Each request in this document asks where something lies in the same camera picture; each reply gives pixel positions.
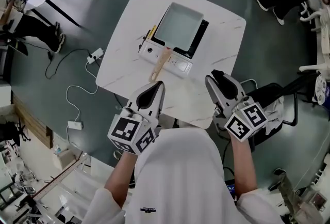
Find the shoe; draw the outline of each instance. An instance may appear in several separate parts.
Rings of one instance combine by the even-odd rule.
[[[260,7],[263,11],[268,11],[268,10],[269,10],[269,8],[264,7],[264,6],[259,2],[259,0],[257,0],[257,2],[258,2],[258,4],[259,4],[259,7]]]
[[[273,174],[274,175],[281,175],[282,173],[287,173],[286,170],[282,169],[282,168],[276,168],[274,171],[273,171]]]
[[[284,20],[281,20],[281,19],[279,19],[279,18],[277,17],[277,15],[276,15],[274,9],[273,9],[273,13],[274,13],[275,17],[277,18],[277,21],[279,22],[279,24],[281,24],[281,25],[283,26],[283,25],[284,25]]]
[[[65,41],[65,34],[61,33],[60,34],[60,37],[58,39],[60,41],[60,44],[58,45],[58,49],[57,49],[57,51],[55,53],[59,53],[60,50],[62,49],[63,43]]]
[[[276,189],[279,187],[280,184],[281,184],[280,181],[271,184],[271,185],[268,187],[269,192],[272,192],[272,191],[276,190]]]
[[[55,22],[55,35],[56,35],[56,37],[58,36],[58,29],[59,29],[59,27],[60,27],[60,23],[59,22]]]

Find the power cord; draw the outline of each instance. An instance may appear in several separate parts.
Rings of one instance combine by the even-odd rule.
[[[64,60],[65,58],[67,58],[71,53],[76,52],[76,51],[87,51],[87,52],[88,52],[88,55],[91,56],[91,54],[90,54],[90,52],[89,52],[88,49],[74,49],[74,50],[70,51],[69,53],[67,53],[67,54],[66,54],[66,55],[65,55],[65,56],[64,56],[64,57],[58,62],[57,67],[56,67],[56,69],[55,69],[55,72],[54,72],[51,76],[47,76],[48,68],[49,68],[49,66],[52,64],[52,59],[50,59],[50,62],[49,62],[48,66],[47,66],[47,68],[46,68],[46,70],[45,70],[45,77],[46,77],[48,80],[52,79],[53,76],[56,74],[58,67],[59,67],[60,64],[63,62],[63,60]]]
[[[49,50],[48,49],[46,49],[46,48],[43,48],[43,47],[39,47],[39,46],[35,46],[35,45],[33,45],[33,44],[31,44],[31,43],[28,43],[28,42],[23,42],[23,41],[20,41],[21,43],[24,43],[24,44],[29,44],[29,45],[31,45],[31,46],[33,46],[33,47],[36,47],[36,48],[39,48],[39,49],[43,49],[43,50],[46,50],[46,51],[48,51],[49,52]]]
[[[90,71],[88,71],[88,69],[87,69],[87,64],[88,64],[88,62],[86,62],[86,64],[85,64],[86,72],[88,72],[90,75],[92,75],[92,76],[96,79],[96,76],[95,76],[94,74],[92,74]],[[81,86],[77,86],[77,85],[71,85],[71,86],[68,86],[67,91],[66,91],[66,93],[65,93],[65,98],[66,98],[67,102],[68,102],[70,105],[74,106],[74,107],[78,110],[78,115],[77,115],[77,117],[76,117],[75,120],[74,120],[74,122],[76,122],[77,119],[78,119],[79,116],[80,116],[80,109],[79,109],[79,107],[77,107],[75,104],[71,103],[71,102],[69,101],[69,99],[68,99],[68,91],[69,91],[69,89],[70,89],[71,87],[77,87],[77,88],[80,88],[80,89],[82,89],[83,91],[85,91],[85,92],[88,93],[88,94],[96,94],[97,91],[98,91],[98,86],[96,87],[96,90],[95,90],[94,92],[89,92],[89,91],[87,91],[85,88],[83,88],[83,87],[81,87]],[[68,142],[70,143],[70,140],[69,140],[69,133],[68,133],[68,128],[69,128],[69,126],[67,126],[67,138],[68,138]]]
[[[223,169],[229,170],[232,173],[233,177],[235,177],[235,173],[234,173],[234,171],[231,168],[229,168],[229,167],[223,167]]]
[[[223,151],[223,155],[222,155],[222,166],[225,164],[226,151],[228,149],[228,146],[231,144],[231,142],[232,142],[231,140],[228,141],[228,143],[227,143],[227,145],[226,145],[226,147],[225,147],[225,149]]]

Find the chair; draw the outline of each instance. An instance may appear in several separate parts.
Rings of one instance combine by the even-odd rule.
[[[300,66],[301,72],[306,70],[321,71],[325,79],[330,79],[330,42],[329,42],[329,27],[330,27],[330,7],[325,6],[323,9],[314,12],[307,18],[300,17],[303,22],[311,21],[312,19],[320,18],[320,26],[317,26],[311,31],[321,30],[321,50],[324,58],[324,63],[318,65]]]
[[[311,82],[315,82],[317,76],[320,73],[313,72],[302,75],[298,77],[293,82],[289,83],[287,86],[282,87],[279,84],[271,83],[269,85],[260,87],[252,92],[247,93],[247,95],[251,96],[255,102],[258,102],[262,108],[265,108],[275,102],[278,98],[283,95],[293,95],[293,108],[294,108],[294,118],[293,121],[283,121],[282,124],[271,131],[269,135],[266,135],[266,128],[262,128],[255,135],[249,138],[249,143],[251,147],[251,151],[255,150],[255,146],[263,143],[265,140],[269,139],[277,132],[279,132],[283,126],[296,126],[298,123],[298,99],[297,92],[307,84]]]
[[[14,144],[11,145],[12,147],[15,145],[19,147],[21,145],[20,136],[22,137],[23,141],[31,141],[31,139],[25,135],[24,127],[25,125],[22,127],[20,119],[17,126],[14,122],[0,124],[0,141],[13,140]]]

